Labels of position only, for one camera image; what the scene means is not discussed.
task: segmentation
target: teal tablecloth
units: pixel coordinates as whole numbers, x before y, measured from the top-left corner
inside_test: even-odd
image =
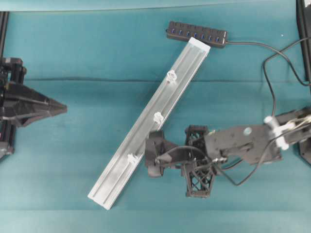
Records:
[[[142,163],[110,211],[86,197],[185,46],[166,38],[170,20],[279,49],[299,38],[292,0],[163,6],[10,14],[4,55],[21,57],[25,84],[67,104],[68,113],[19,129],[16,153],[0,161],[1,233],[310,232],[311,169],[296,147],[241,187],[217,177],[209,199],[186,198],[176,170],[148,178]],[[272,108],[261,70],[271,54],[212,48],[166,122],[166,138],[183,144],[189,124],[261,123]],[[301,48],[287,54],[304,76]],[[309,90],[282,59],[268,72],[278,113],[310,104]],[[242,164],[230,174],[241,179],[250,169]]]

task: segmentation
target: white cable connector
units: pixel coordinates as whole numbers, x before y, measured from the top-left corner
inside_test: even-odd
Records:
[[[138,157],[134,154],[128,154],[127,155],[127,161],[131,164],[136,164],[138,162]]]
[[[296,125],[295,123],[292,122],[280,126],[280,124],[278,123],[277,119],[274,116],[267,116],[264,119],[264,123],[270,126],[274,138],[280,136],[286,130],[293,129]],[[284,137],[277,138],[276,145],[277,147],[282,148],[282,150],[287,150],[290,147],[290,145],[288,145],[288,143],[285,141]]]
[[[166,80],[169,81],[170,83],[175,82],[177,79],[177,75],[175,73],[175,70],[170,70],[167,72]]]
[[[164,117],[162,116],[160,112],[156,112],[154,114],[154,121],[158,123],[159,125],[164,121]]]

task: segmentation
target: black cable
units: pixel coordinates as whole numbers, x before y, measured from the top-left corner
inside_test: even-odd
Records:
[[[272,88],[272,85],[270,83],[270,80],[268,78],[268,74],[267,74],[267,71],[266,71],[266,62],[269,61],[270,59],[272,59],[273,57],[277,56],[277,55],[281,55],[287,62],[288,64],[290,65],[295,77],[297,78],[297,80],[299,81],[300,84],[302,84],[303,86],[311,86],[311,83],[309,82],[308,84],[306,83],[303,83],[303,81],[301,81],[301,79],[299,78],[293,64],[291,63],[291,61],[289,60],[289,58],[283,53],[283,51],[291,48],[292,46],[300,43],[301,41],[304,41],[304,40],[308,40],[310,39],[310,37],[306,37],[306,38],[303,38],[303,39],[300,39],[292,44],[290,44],[288,47],[284,48],[283,50],[281,51],[278,51],[276,50],[275,48],[271,47],[271,46],[268,46],[268,45],[265,45],[263,43],[258,43],[258,42],[230,42],[230,41],[227,41],[227,44],[231,44],[231,45],[256,45],[256,46],[262,46],[262,47],[265,47],[265,48],[268,48],[272,51],[274,51],[276,54],[270,56],[269,58],[267,58],[264,63],[263,63],[263,72],[264,72],[264,76],[265,76],[265,79],[268,83],[268,86],[269,86],[269,89],[270,89],[270,92],[271,92],[271,95],[272,95],[272,99],[273,99],[273,108],[272,108],[272,116],[275,115],[275,112],[276,112],[276,97],[275,97],[275,94],[274,94],[274,91],[273,91],[273,88]]]
[[[286,136],[286,135],[289,134],[289,133],[297,132],[297,131],[299,131],[299,130],[301,130],[301,129],[303,129],[303,128],[309,126],[309,125],[311,125],[311,123],[305,124],[305,125],[300,126],[300,127],[296,128],[296,129],[293,129],[293,130],[287,131],[287,132],[285,132],[285,133],[282,133],[281,135],[279,135],[279,136],[275,137],[274,139],[272,139],[272,140],[266,145],[266,147],[264,148],[263,153],[262,153],[262,155],[261,155],[261,157],[260,157],[260,159],[259,159],[259,161],[258,161],[256,167],[255,167],[243,180],[241,180],[239,183],[236,183],[236,182],[235,182],[230,176],[228,176],[217,164],[213,164],[213,166],[214,166],[222,175],[224,175],[233,185],[235,185],[235,186],[240,186],[241,184],[243,184],[244,182],[246,182],[246,181],[257,171],[257,169],[258,169],[258,168],[260,167],[260,165],[263,163],[264,158],[266,157],[266,154],[267,154],[266,152],[267,152],[268,148],[269,148],[279,137]]]
[[[234,163],[230,166],[222,167],[222,170],[230,170],[230,169],[236,167],[237,165],[239,165],[242,161],[243,161],[243,159],[239,159],[236,163]]]
[[[297,44],[299,44],[299,43],[301,43],[301,42],[303,42],[303,41],[305,41],[305,40],[309,40],[309,39],[311,39],[311,37],[305,37],[305,38],[302,38],[302,39],[300,39],[300,40],[297,40],[297,41],[291,43],[289,46],[287,46],[287,47],[283,48],[282,50],[280,50],[280,52],[284,52],[284,51],[290,49],[291,47],[293,47],[293,46],[295,46],[295,45],[297,45]],[[272,55],[272,56],[268,57],[266,60],[264,60],[264,62],[263,62],[263,68],[264,68],[264,70],[265,70],[266,63],[267,63],[268,61],[270,61],[272,58],[276,57],[277,55],[278,55],[278,54],[275,53],[274,55]]]

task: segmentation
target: black mechanical part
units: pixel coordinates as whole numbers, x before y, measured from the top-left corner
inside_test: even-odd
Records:
[[[186,196],[207,198],[215,177],[211,161],[203,156],[204,134],[208,129],[205,126],[189,126],[185,132],[186,146],[181,147],[165,140],[163,131],[150,133],[145,149],[148,175],[160,177],[167,167],[181,169],[187,183]]]
[[[305,0],[296,0],[296,18],[300,39],[311,36],[311,5],[306,5],[305,2]],[[302,41],[301,50],[306,80],[311,81],[311,41]]]
[[[21,59],[0,59],[0,158],[14,153],[16,127],[67,112],[65,105],[24,86],[26,72]]]
[[[166,29],[167,37],[175,40],[189,41],[191,37],[211,46],[223,48],[226,45],[228,32],[171,21]]]
[[[305,107],[300,110],[291,111],[288,113],[280,114],[276,118],[280,124],[285,124],[291,119],[301,119],[308,115],[311,115],[311,107]],[[308,135],[311,137],[311,126],[305,128],[302,131],[292,133],[286,137],[286,141],[289,144],[298,142],[299,154],[307,163],[311,165],[311,139],[308,139]]]
[[[224,175],[239,186],[262,163],[281,160],[280,148],[276,143],[280,137],[284,137],[288,144],[299,142],[302,158],[311,164],[311,107],[280,114],[276,116],[276,121],[282,127],[280,134],[276,134],[280,128],[271,129],[267,124],[243,125],[217,132],[209,132],[206,126],[189,126],[185,130],[185,146],[177,146],[165,140],[163,131],[150,133],[145,152],[148,174],[151,170],[152,177],[160,177],[165,168],[181,169],[187,183],[186,196],[206,198],[210,196],[216,175]],[[240,159],[222,167],[230,156],[238,156]],[[236,167],[242,161],[256,167],[241,182],[236,183],[224,171]]]
[[[236,155],[249,164],[256,164],[269,143],[267,125],[243,125],[205,134],[207,154],[212,160],[227,159]],[[279,148],[270,147],[264,163],[281,159]]]

